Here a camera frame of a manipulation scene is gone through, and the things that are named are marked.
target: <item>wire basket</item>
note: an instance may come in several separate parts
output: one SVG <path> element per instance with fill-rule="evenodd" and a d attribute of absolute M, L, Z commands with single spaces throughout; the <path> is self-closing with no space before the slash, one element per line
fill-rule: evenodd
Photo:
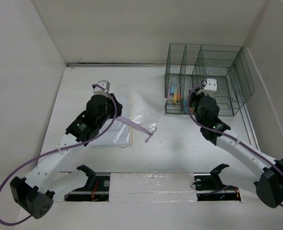
<path fill-rule="evenodd" d="M 169 45 L 165 72 L 165 113 L 186 114 L 189 91 L 206 78 L 217 80 L 211 96 L 220 116 L 234 116 L 254 93 L 254 85 L 241 46 Z M 168 98 L 170 84 L 179 86 L 180 98 Z"/>

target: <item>robotic arm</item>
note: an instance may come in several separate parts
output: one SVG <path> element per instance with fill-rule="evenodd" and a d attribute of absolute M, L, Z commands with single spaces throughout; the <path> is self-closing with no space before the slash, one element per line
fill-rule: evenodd
<path fill-rule="evenodd" d="M 24 178 L 15 177 L 10 183 L 14 201 L 35 219 L 43 217 L 51 209 L 53 201 L 62 201 L 69 192 L 85 186 L 90 188 L 94 183 L 95 172 L 85 165 L 58 180 L 55 178 L 87 145 L 79 143 L 96 137 L 104 123 L 114 117 L 115 107 L 106 93 L 109 82 L 100 81 L 98 85 L 100 88 L 94 87 L 94 96 L 88 101 L 86 110 L 71 123 L 57 144 L 59 151 L 46 156 Z M 121 116 L 122 105 L 113 94 L 111 97 L 116 103 L 116 117 Z M 66 146 L 72 145 L 77 147 L 66 149 Z"/>
<path fill-rule="evenodd" d="M 283 159 L 278 161 L 260 152 L 241 140 L 227 124 L 218 118 L 219 107 L 216 100 L 210 97 L 216 89 L 216 80 L 207 79 L 196 90 L 190 92 L 188 106 L 192 108 L 196 120 L 191 114 L 190 116 L 196 124 L 201 126 L 200 131 L 208 141 L 236 157 L 254 173 L 254 176 L 247 178 L 234 172 L 230 173 L 229 165 L 221 164 L 211 171 L 213 180 L 218 188 L 224 187 L 224 184 L 231 184 L 257 194 L 267 206 L 277 207 L 283 202 L 283 177 L 269 163 L 283 172 Z"/>

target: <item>white table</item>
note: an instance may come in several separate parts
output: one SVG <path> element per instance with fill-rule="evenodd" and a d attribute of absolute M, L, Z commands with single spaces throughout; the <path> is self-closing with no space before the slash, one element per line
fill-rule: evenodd
<path fill-rule="evenodd" d="M 121 82 L 146 91 L 164 90 L 165 66 L 141 65 L 133 67 L 67 67 L 65 69 L 51 120 L 42 148 L 42 153 L 54 149 L 67 126 L 85 109 L 92 96 L 91 85 L 107 79 L 113 87 Z M 249 116 L 245 108 L 234 117 L 221 117 L 242 139 L 256 145 Z M 146 193 L 146 198 L 134 195 L 111 195 L 110 202 L 62 202 L 54 204 L 48 215 L 40 220 L 29 220 L 15 229 L 283 229 L 283 209 L 270 209 L 258 198 L 241 191 L 243 202 L 196 202 L 188 199 L 187 173 L 209 172 L 221 163 L 227 163 L 242 174 L 251 172 L 229 153 L 206 141 L 187 115 L 162 115 L 155 135 L 148 143 L 146 136 L 133 130 L 133 144 L 120 148 L 86 148 L 81 156 L 65 168 L 70 172 L 85 164 L 95 172 L 119 173 L 166 173 L 177 172 L 175 183 L 185 184 L 181 198 L 171 202 L 169 197 L 158 195 L 158 201 L 148 193 L 160 192 L 161 184 L 152 185 L 142 192 L 138 184 L 143 179 L 130 180 L 136 174 L 127 174 L 126 189 L 117 187 L 121 183 L 118 174 L 113 174 L 111 190 L 115 194 Z M 167 180 L 172 192 L 172 180 Z M 18 219 L 25 213 L 20 211 Z"/>

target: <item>wall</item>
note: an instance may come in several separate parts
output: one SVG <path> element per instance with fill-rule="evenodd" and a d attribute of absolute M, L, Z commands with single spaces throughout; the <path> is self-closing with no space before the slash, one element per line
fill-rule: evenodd
<path fill-rule="evenodd" d="M 260 148 L 282 158 L 283 1 L 266 1 L 244 46 L 256 87 L 247 107 Z"/>
<path fill-rule="evenodd" d="M 40 153 L 64 68 L 31 1 L 0 0 L 0 184 Z M 15 221 L 18 209 L 6 185 L 0 217 Z"/>
<path fill-rule="evenodd" d="M 166 63 L 169 43 L 242 45 L 264 0 L 32 0 L 66 62 Z"/>

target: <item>green wire basket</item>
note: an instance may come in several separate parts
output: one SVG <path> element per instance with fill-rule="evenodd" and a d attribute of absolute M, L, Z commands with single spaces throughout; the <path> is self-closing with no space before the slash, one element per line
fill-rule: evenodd
<path fill-rule="evenodd" d="M 255 90 L 241 46 L 171 43 L 165 71 L 165 113 L 186 114 L 189 91 L 206 78 L 217 80 L 217 92 L 211 96 L 220 107 L 220 116 L 234 116 Z M 179 86 L 176 101 L 168 98 L 171 84 Z"/>

